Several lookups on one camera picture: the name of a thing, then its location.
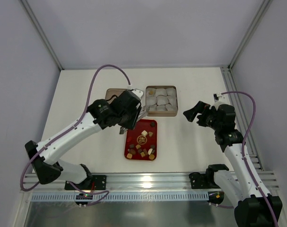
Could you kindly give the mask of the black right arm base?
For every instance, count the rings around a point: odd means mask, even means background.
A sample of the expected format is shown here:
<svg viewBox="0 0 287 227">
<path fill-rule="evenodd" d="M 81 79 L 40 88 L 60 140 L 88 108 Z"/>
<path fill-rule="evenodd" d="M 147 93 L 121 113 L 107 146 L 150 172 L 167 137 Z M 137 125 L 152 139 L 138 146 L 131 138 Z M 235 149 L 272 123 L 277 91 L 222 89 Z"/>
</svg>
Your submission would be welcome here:
<svg viewBox="0 0 287 227">
<path fill-rule="evenodd" d="M 193 172 L 189 174 L 191 189 L 219 189 L 211 175 L 206 173 Z"/>
</svg>

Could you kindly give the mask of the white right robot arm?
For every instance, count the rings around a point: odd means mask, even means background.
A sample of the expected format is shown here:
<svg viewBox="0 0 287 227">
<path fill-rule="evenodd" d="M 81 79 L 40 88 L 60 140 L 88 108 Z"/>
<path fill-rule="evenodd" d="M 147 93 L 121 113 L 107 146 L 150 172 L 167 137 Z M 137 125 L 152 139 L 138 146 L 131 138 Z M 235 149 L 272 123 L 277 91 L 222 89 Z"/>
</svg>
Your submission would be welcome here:
<svg viewBox="0 0 287 227">
<path fill-rule="evenodd" d="M 244 137 L 235 126 L 235 108 L 217 102 L 214 105 L 199 101 L 184 111 L 189 122 L 214 130 L 215 141 L 231 163 L 236 179 L 227 166 L 210 165 L 206 170 L 212 184 L 219 186 L 234 208 L 234 217 L 240 227 L 276 227 L 282 210 L 282 201 L 272 196 L 259 177 L 245 145 Z"/>
</svg>

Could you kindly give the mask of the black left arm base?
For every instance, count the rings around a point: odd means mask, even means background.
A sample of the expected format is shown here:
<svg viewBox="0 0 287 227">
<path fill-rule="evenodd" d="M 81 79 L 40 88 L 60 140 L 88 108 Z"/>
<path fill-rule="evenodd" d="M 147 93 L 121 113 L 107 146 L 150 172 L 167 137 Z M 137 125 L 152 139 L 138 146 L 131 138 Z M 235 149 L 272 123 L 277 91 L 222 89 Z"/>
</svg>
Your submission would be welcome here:
<svg viewBox="0 0 287 227">
<path fill-rule="evenodd" d="M 80 184 L 70 183 L 68 181 L 65 182 L 64 189 L 67 191 L 70 190 L 76 190 L 78 188 L 79 190 L 85 191 L 85 190 L 105 190 L 106 189 L 106 183 L 107 183 L 107 176 L 106 175 L 92 175 L 91 178 L 85 179 Z"/>
</svg>

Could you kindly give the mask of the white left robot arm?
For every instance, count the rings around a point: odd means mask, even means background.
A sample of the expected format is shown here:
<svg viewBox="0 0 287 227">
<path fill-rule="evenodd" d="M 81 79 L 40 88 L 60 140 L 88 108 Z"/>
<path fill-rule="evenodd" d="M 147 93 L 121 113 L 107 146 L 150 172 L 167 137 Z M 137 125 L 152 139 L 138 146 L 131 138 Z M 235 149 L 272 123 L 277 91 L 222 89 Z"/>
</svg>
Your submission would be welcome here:
<svg viewBox="0 0 287 227">
<path fill-rule="evenodd" d="M 98 99 L 89 105 L 79 119 L 61 132 L 45 141 L 25 144 L 32 167 L 40 184 L 64 180 L 82 189 L 87 188 L 93 176 L 84 164 L 71 164 L 61 157 L 87 137 L 101 130 L 119 125 L 134 129 L 141 112 L 143 91 L 131 89 L 123 91 L 109 103 Z"/>
</svg>

